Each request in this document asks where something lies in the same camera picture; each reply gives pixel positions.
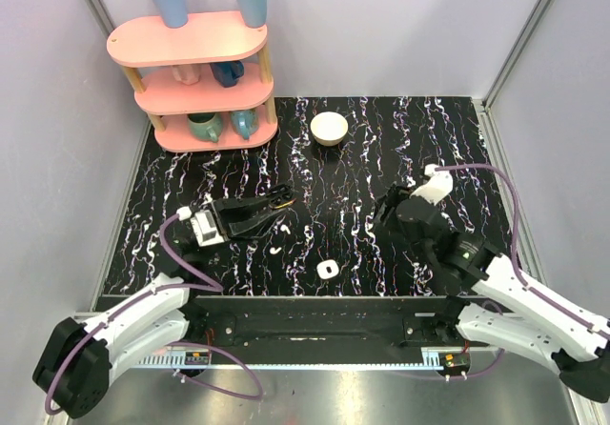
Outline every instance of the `white bowl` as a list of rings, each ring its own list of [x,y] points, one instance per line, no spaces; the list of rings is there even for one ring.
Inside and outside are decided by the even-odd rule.
[[[347,120],[337,112],[322,112],[310,125],[315,140],[323,146],[336,146],[347,134]]]

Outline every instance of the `cable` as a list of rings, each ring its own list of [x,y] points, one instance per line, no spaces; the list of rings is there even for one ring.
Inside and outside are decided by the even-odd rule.
[[[208,384],[207,382],[203,382],[201,380],[187,377],[185,374],[183,374],[181,376],[182,381],[191,382],[192,384],[196,384],[201,387],[205,387],[207,389],[214,390],[215,392],[220,392],[220,393],[228,395],[228,396],[234,396],[235,398],[249,399],[252,401],[259,401],[263,398],[264,391],[263,391],[263,386],[260,383],[260,380],[258,379],[258,377],[256,377],[256,374],[254,374],[254,372],[250,368],[248,368],[246,366],[246,364],[243,361],[241,361],[239,358],[237,358],[235,355],[229,354],[227,351],[224,351],[218,347],[214,347],[214,346],[210,346],[210,345],[206,345],[206,344],[197,344],[195,342],[178,341],[178,342],[173,342],[172,344],[168,344],[168,345],[169,346],[186,346],[186,347],[202,348],[202,349],[207,349],[208,351],[210,351],[210,355],[212,355],[212,352],[216,352],[217,354],[226,356],[231,361],[233,361],[234,363],[239,365],[246,372],[246,374],[254,382],[254,385],[256,386],[258,393],[256,395],[245,395],[245,394],[239,394],[238,392],[231,392],[230,390],[225,390],[223,388],[216,387],[215,385]]]
[[[511,194],[511,198],[513,200],[513,207],[514,207],[513,233],[511,236],[511,263],[513,265],[513,270],[515,271],[515,276],[517,277],[517,279],[521,283],[521,285],[525,289],[529,290],[531,293],[536,295],[538,298],[540,298],[542,301],[547,303],[548,305],[552,306],[553,308],[555,308],[559,312],[563,313],[564,315],[567,315],[572,320],[575,320],[576,322],[578,322],[580,325],[584,326],[591,333],[597,333],[597,334],[601,335],[602,337],[604,337],[605,339],[610,340],[610,333],[604,332],[603,330],[594,331],[595,326],[593,323],[587,322],[584,318],[580,317],[577,314],[574,314],[572,311],[570,311],[569,309],[560,305],[558,302],[554,301],[552,298],[550,298],[549,296],[547,296],[540,290],[531,286],[527,282],[527,279],[523,276],[523,272],[519,268],[519,264],[518,264],[518,260],[517,260],[517,240],[518,240],[519,219],[520,219],[519,196],[517,195],[517,189],[515,188],[515,186],[511,182],[511,180],[508,178],[508,176],[504,172],[502,172],[501,170],[499,170],[498,168],[496,168],[494,166],[485,165],[482,163],[473,163],[473,164],[468,164],[468,165],[455,165],[455,166],[439,166],[436,168],[436,171],[460,171],[460,170],[468,170],[468,169],[487,170],[487,171],[494,172],[502,179],[502,181],[508,187],[508,190]]]
[[[207,282],[208,284],[210,284],[213,287],[213,290],[210,290],[210,292],[222,293],[222,285],[220,285],[218,282],[213,280],[207,274],[202,273],[196,267],[194,267],[193,265],[190,265],[189,263],[184,261],[182,258],[180,258],[180,256],[176,252],[173,251],[172,247],[168,243],[168,240],[165,237],[165,231],[168,229],[168,227],[173,222],[175,222],[178,219],[178,217],[179,217],[179,215],[176,213],[176,214],[172,215],[170,218],[168,218],[161,225],[161,229],[159,230],[159,239],[161,240],[161,247],[163,247],[165,252],[167,252],[168,255],[172,258],[172,260],[175,261],[178,265],[180,265],[182,268],[187,270],[189,273],[200,278],[204,282]]]
[[[164,290],[169,290],[169,289],[193,289],[193,290],[201,290],[201,291],[204,291],[204,292],[216,292],[215,287],[214,286],[210,286],[210,285],[168,284],[168,285],[162,285],[160,287],[157,287],[155,292],[147,291],[147,292],[145,292],[143,294],[140,294],[137,297],[135,297],[134,299],[132,299],[131,301],[125,303],[123,306],[119,307],[116,311],[114,311],[112,314],[110,314],[108,316],[108,322],[107,323],[102,322],[97,327],[92,329],[88,334],[85,335],[85,337],[83,337],[78,342],[78,344],[76,344],[72,348],[72,350],[68,353],[66,358],[64,358],[64,361],[59,366],[59,369],[57,370],[57,373],[55,374],[55,377],[53,378],[53,381],[51,382],[51,385],[49,386],[49,389],[47,390],[47,396],[45,397],[45,412],[48,415],[57,415],[57,414],[59,414],[59,413],[61,413],[63,411],[61,408],[53,409],[52,405],[51,405],[51,402],[52,402],[53,397],[55,396],[55,390],[57,390],[57,385],[59,384],[59,380],[61,379],[62,375],[64,375],[64,373],[66,372],[66,370],[68,369],[68,367],[70,366],[71,362],[74,360],[74,358],[76,357],[78,352],[83,347],[85,347],[85,345],[89,341],[91,341],[96,334],[101,332],[103,329],[107,328],[109,323],[113,322],[119,315],[124,313],[131,306],[134,306],[136,303],[139,303],[140,301],[142,301],[143,299],[148,298],[149,296],[152,296],[152,295],[154,295],[156,293],[163,292]],[[223,355],[227,356],[230,360],[234,361],[239,366],[244,368],[246,370],[247,374],[254,380],[254,383],[256,384],[256,388],[259,389],[259,391],[262,391],[262,387],[261,387],[260,381],[258,380],[256,375],[248,367],[246,367],[246,365],[241,360],[239,360],[236,356],[231,355],[231,354],[227,353],[226,351],[223,351],[222,349],[218,349],[216,347],[205,346],[205,345],[196,345],[196,346],[197,347],[200,347],[200,346],[201,347],[206,347],[206,348],[208,348],[208,350],[211,350],[213,352],[218,352],[219,354],[223,354]],[[207,387],[207,388],[210,388],[212,390],[216,390],[217,392],[221,392],[221,393],[226,394],[226,395],[232,395],[233,394],[232,396],[237,396],[237,397],[240,397],[242,399],[260,399],[260,398],[262,398],[262,394],[257,395],[257,396],[249,396],[249,395],[238,396],[238,395],[242,395],[242,394],[237,394],[237,393],[234,393],[234,392],[229,392],[229,391],[226,391],[224,389],[220,389],[219,387],[215,387],[213,385],[207,384],[205,382],[194,381],[194,383],[199,383],[203,387]]]
[[[487,299],[485,301],[483,301],[482,307],[486,307],[486,306],[491,306],[492,308],[494,308],[496,310],[496,312],[500,315],[502,315],[502,308],[498,305],[498,303],[492,301],[491,299]],[[464,377],[460,377],[460,376],[453,376],[453,377],[449,377],[449,381],[454,381],[454,380],[467,380],[467,379],[476,379],[477,377],[483,377],[486,374],[491,373],[499,364],[499,362],[504,358],[504,349],[499,349],[498,350],[498,354],[496,355],[496,358],[494,358],[494,361],[492,361],[489,366],[487,368],[485,368],[484,370],[478,371],[476,373],[472,373],[472,374],[468,374],[467,378]],[[396,372],[396,374],[402,375],[403,377],[409,377],[411,379],[417,379],[417,380],[433,380],[433,381],[442,381],[442,382],[447,382],[447,377],[428,377],[425,375],[417,375],[417,374],[411,374],[411,373],[404,373],[404,372]]]

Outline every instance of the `shelf tier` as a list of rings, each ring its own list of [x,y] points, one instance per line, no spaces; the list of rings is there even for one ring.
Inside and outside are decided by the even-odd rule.
[[[227,112],[223,113],[224,129],[218,143],[201,141],[194,137],[189,130],[189,119],[186,115],[168,115],[163,117],[166,129],[163,132],[156,130],[154,137],[159,145],[169,152],[214,152],[232,149],[249,149],[267,144],[277,132],[277,123],[267,122],[267,113],[264,106],[256,109],[258,114],[258,131],[249,141],[237,134],[231,124]]]
[[[171,68],[154,71],[142,80],[146,91],[137,92],[135,102],[143,111],[156,115],[245,111],[263,104],[274,91],[273,79],[261,82],[256,63],[244,63],[244,75],[227,89],[214,79],[210,65],[201,67],[201,78],[192,85],[176,81]]]
[[[112,59],[129,68],[242,60],[267,42],[267,26],[253,29],[237,10],[190,13],[181,28],[168,28],[159,16],[130,20],[106,43]]]

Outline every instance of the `mug handle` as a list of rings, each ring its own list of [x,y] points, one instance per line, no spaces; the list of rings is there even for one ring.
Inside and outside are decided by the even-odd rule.
[[[244,139],[250,139],[250,128],[248,128],[246,119],[243,116],[239,118],[239,130],[241,131],[241,135]]]

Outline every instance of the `pink shelf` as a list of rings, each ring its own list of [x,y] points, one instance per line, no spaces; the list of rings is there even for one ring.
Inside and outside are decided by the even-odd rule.
[[[189,119],[186,115],[170,115],[163,117],[166,129],[154,132],[159,145],[169,152],[205,152],[225,151],[230,149],[249,149],[268,143],[277,132],[277,123],[268,123],[264,106],[256,110],[258,114],[258,131],[249,141],[234,131],[231,119],[227,113],[223,114],[224,130],[217,143],[201,141],[194,137],[189,130]]]
[[[267,42],[267,26],[246,27],[237,10],[190,13],[182,28],[167,28],[161,17],[140,17],[112,32],[106,48],[130,68],[241,60]]]
[[[135,94],[135,102],[146,112],[173,115],[191,112],[244,111],[261,105],[274,90],[273,80],[260,81],[256,63],[244,63],[237,85],[225,89],[212,75],[210,65],[201,67],[201,78],[193,85],[177,82],[171,68],[157,70],[142,80],[146,91]]]

